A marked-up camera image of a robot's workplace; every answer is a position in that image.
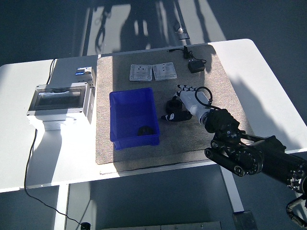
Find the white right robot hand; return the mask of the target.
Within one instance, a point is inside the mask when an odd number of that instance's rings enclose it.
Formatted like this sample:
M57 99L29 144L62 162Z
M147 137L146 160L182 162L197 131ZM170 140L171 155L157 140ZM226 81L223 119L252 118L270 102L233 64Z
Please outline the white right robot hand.
M195 116L200 124L204 124L212 104L212 93L206 87L178 85L178 91L167 101L166 115L162 120L170 122L188 121Z

